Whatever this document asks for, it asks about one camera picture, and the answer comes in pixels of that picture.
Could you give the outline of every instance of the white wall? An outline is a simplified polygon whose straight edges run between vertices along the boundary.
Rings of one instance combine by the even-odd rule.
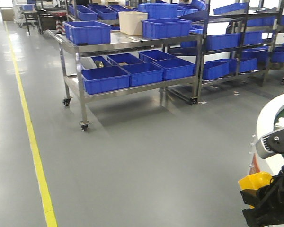
[[[12,7],[12,0],[0,0],[0,7]]]

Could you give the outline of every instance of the metal shelf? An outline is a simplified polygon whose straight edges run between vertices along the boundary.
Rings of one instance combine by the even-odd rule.
[[[263,70],[255,70],[255,71],[248,72],[248,73],[241,73],[237,76],[228,75],[228,76],[224,76],[219,79],[202,82],[202,87],[213,86],[213,85],[225,83],[225,82],[232,81],[232,80],[244,79],[244,78],[251,77],[251,76],[261,75],[263,73],[265,73]]]
[[[271,42],[269,43],[261,43],[261,44],[253,44],[253,45],[245,45],[242,46],[242,49],[251,49],[251,48],[257,48],[261,47],[264,45],[272,45]],[[227,49],[220,49],[220,50],[215,50],[215,51],[206,51],[204,55],[210,55],[210,54],[216,54],[216,53],[223,53],[223,52],[232,52],[240,49],[241,47],[233,47],[233,48],[227,48]],[[198,53],[197,47],[186,47],[186,48],[181,48],[181,47],[173,47],[169,48],[168,53],[173,54],[175,56],[196,56]]]
[[[64,81],[70,87],[70,89],[75,94],[75,96],[79,98],[80,93],[79,93],[77,75],[66,76],[64,77]],[[159,83],[146,84],[146,85],[136,86],[136,87],[129,87],[125,89],[109,91],[109,92],[99,93],[99,94],[94,94],[94,95],[89,95],[86,92],[84,92],[84,99],[85,99],[85,102],[92,102],[92,101],[97,101],[101,99],[124,96],[128,94],[153,90],[156,88],[169,87],[169,86],[178,85],[178,84],[187,84],[187,83],[194,84],[195,82],[196,82],[196,76],[191,76],[191,77],[185,77],[185,78],[180,78],[180,79],[167,80],[167,81],[163,81]]]
[[[80,21],[79,18],[76,19],[72,14],[68,14],[67,17],[69,19],[71,19],[72,21]],[[108,24],[108,25],[118,25],[119,24],[119,20],[101,20],[101,19],[98,19],[98,21],[105,23],[105,24]]]
[[[65,51],[69,53],[88,53],[88,52],[100,52],[108,50],[121,50],[134,47],[154,46],[159,44],[172,44],[186,41],[196,41],[202,38],[202,35],[188,35],[183,37],[163,38],[163,39],[149,39],[140,36],[131,36],[119,31],[111,31],[111,42],[109,44],[97,44],[97,45],[75,45],[69,41],[63,34],[54,34],[52,31],[47,33],[58,41]]]
[[[265,17],[278,16],[278,15],[279,15],[278,12],[249,13],[248,19],[265,18]],[[229,15],[210,15],[210,16],[208,16],[208,23],[237,22],[237,21],[244,20],[245,16],[246,16],[245,13],[229,14]],[[206,21],[206,20],[194,21],[193,24],[204,23],[204,21]]]
[[[82,114],[82,121],[80,122],[81,129],[83,131],[86,130],[87,126],[89,125],[89,121],[87,120],[87,113],[86,113],[86,103],[112,98],[117,96],[128,95],[132,93],[152,90],[156,88],[164,88],[173,85],[180,85],[180,84],[189,84],[192,89],[191,96],[187,97],[184,94],[178,94],[180,98],[185,101],[189,101],[190,104],[197,103],[198,99],[198,89],[199,89],[199,77],[198,76],[190,76],[181,79],[174,79],[163,81],[159,83],[147,84],[137,87],[129,87],[125,89],[88,95],[83,88],[83,78],[82,78],[82,55],[93,56],[99,55],[111,51],[130,51],[132,48],[142,48],[142,47],[151,47],[156,45],[168,45],[168,44],[178,44],[180,42],[186,41],[198,41],[201,42],[202,35],[188,35],[184,37],[174,37],[174,38],[164,38],[164,39],[148,39],[142,36],[130,36],[123,34],[119,31],[111,31],[111,43],[109,44],[97,44],[97,45],[74,45],[72,42],[66,39],[65,35],[62,34],[54,34],[52,31],[47,30],[47,33],[54,38],[59,43],[60,49],[60,60],[62,65],[63,71],[63,79],[65,84],[66,90],[66,98],[63,100],[65,105],[68,105],[71,101],[70,91],[74,93],[74,95],[79,99],[81,105],[81,114]],[[67,75],[66,74],[66,66],[65,66],[65,59],[64,59],[64,51],[74,54],[75,63],[76,63],[76,75]],[[196,71],[199,71],[200,60],[196,60]]]

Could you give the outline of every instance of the metal rack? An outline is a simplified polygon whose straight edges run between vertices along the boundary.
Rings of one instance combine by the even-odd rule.
[[[73,1],[73,5],[74,5],[74,12],[75,12],[75,15],[72,15],[69,13],[68,11],[68,2],[65,1],[65,7],[66,7],[66,17],[67,17],[67,20],[72,20],[72,21],[80,21],[80,19],[78,18],[78,13],[77,13],[77,1],[74,0]],[[100,20],[98,19],[100,22],[103,22],[105,24],[108,24],[108,25],[118,25],[119,24],[119,20]]]
[[[197,41],[198,45],[201,45],[201,35],[189,35],[183,37],[175,37],[175,38],[164,38],[164,39],[147,39],[142,36],[130,36],[124,33],[120,33],[118,31],[111,31],[111,43],[109,44],[100,44],[100,45],[83,45],[76,46],[71,43],[68,39],[66,39],[65,35],[62,34],[54,34],[50,30],[47,33],[53,37],[59,43],[60,49],[60,60],[62,65],[63,79],[65,83],[66,90],[66,98],[63,100],[64,105],[68,106],[71,101],[71,95],[69,88],[72,90],[74,95],[80,100],[81,104],[81,114],[82,121],[80,122],[81,129],[85,131],[89,125],[89,121],[87,120],[86,113],[86,103],[105,99],[112,98],[117,96],[123,96],[127,94],[152,90],[156,88],[166,88],[168,86],[180,85],[180,84],[189,84],[192,86],[192,94],[187,97],[184,94],[179,92],[175,92],[176,95],[182,98],[185,101],[188,101],[190,104],[196,104],[198,100],[198,81],[199,77],[190,76],[181,79],[167,80],[159,83],[147,84],[137,87],[130,87],[100,94],[88,95],[83,89],[83,80],[81,73],[81,60],[83,59],[83,55],[85,56],[95,56],[102,55],[107,53],[107,51],[119,51],[119,52],[128,52],[130,50],[136,50],[136,48],[149,48],[151,46],[157,45],[168,45],[168,44],[177,44],[180,42],[186,41]],[[76,71],[75,75],[67,75],[66,67],[65,67],[65,59],[64,59],[64,51],[73,54],[76,63]],[[199,63],[200,58],[196,59],[196,71],[199,71]]]
[[[276,12],[256,12],[256,13],[249,13],[248,12],[251,9],[249,7],[250,0],[245,0],[243,2],[247,4],[247,7],[246,7],[244,13],[211,16],[211,15],[209,15],[211,0],[207,0],[206,1],[207,15],[206,14],[203,15],[205,17],[205,19],[193,22],[193,24],[203,24],[204,25],[202,45],[198,46],[196,48],[179,48],[179,47],[171,48],[170,46],[168,47],[168,53],[174,54],[176,56],[189,56],[189,55],[190,56],[196,56],[198,52],[201,53],[201,55],[200,55],[200,66],[199,66],[200,71],[198,72],[198,74],[199,74],[198,97],[199,98],[200,98],[200,95],[201,95],[200,93],[201,93],[202,87],[212,86],[212,85],[224,83],[224,82],[235,80],[235,79],[243,79],[243,78],[246,78],[246,77],[258,76],[258,75],[263,76],[262,77],[262,84],[267,79],[268,71],[272,66],[272,64],[270,63],[270,60],[271,60],[271,57],[272,57],[273,49],[275,47],[276,37],[277,37],[277,34],[278,34],[278,32],[281,28],[281,27],[278,27],[278,25],[280,24],[280,21],[281,21],[281,16],[282,16],[283,8],[284,8],[284,0],[279,0],[279,7],[278,7]],[[261,44],[255,44],[255,45],[243,45],[244,44],[245,32],[253,30],[253,28],[249,29],[247,27],[247,21],[250,20],[250,19],[264,18],[264,17],[271,17],[271,16],[276,16],[276,20],[274,22],[274,25],[272,27],[266,28],[266,30],[269,29],[269,31],[271,31],[272,34],[273,34],[271,41],[266,42],[266,43],[261,43]],[[181,18],[190,19],[191,17],[190,17],[190,15],[186,15],[186,16],[183,16]],[[238,47],[235,47],[235,48],[221,49],[221,50],[217,50],[217,51],[207,51],[206,50],[206,39],[207,39],[208,24],[209,23],[221,23],[221,22],[230,22],[230,23],[236,23],[237,22],[239,24],[238,29],[237,30],[233,29],[232,32],[233,33],[234,32],[242,33],[240,45]],[[242,50],[260,47],[260,46],[263,46],[263,45],[269,46],[269,48],[268,48],[268,51],[269,51],[268,56],[269,57],[268,57],[266,64],[264,65],[264,67],[260,70],[254,70],[254,71],[251,71],[251,72],[248,72],[248,73],[239,73],[240,61],[241,61],[240,55],[241,55]],[[235,53],[234,56],[238,59],[236,73],[234,75],[232,75],[232,74],[227,75],[227,76],[224,76],[223,78],[215,79],[215,80],[212,80],[212,81],[202,81],[205,56],[209,55],[209,54],[216,54],[216,53],[222,53],[222,52],[234,52]]]

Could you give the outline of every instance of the gray epoxy floor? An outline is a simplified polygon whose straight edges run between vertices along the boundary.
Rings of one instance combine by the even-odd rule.
[[[158,90],[88,105],[65,95],[58,45],[8,23],[60,227],[245,227],[237,181],[248,172],[257,115],[284,92],[284,72],[204,89],[190,106]],[[67,55],[67,66],[74,60]],[[45,226],[38,184],[0,21],[0,227]]]

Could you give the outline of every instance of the black machine part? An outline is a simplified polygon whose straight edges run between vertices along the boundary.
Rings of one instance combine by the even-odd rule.
[[[254,206],[242,211],[248,226],[284,224],[284,166],[270,185],[258,190],[245,189],[241,195],[246,204]]]
[[[284,128],[274,131],[267,139],[267,145],[275,153],[284,153]]]

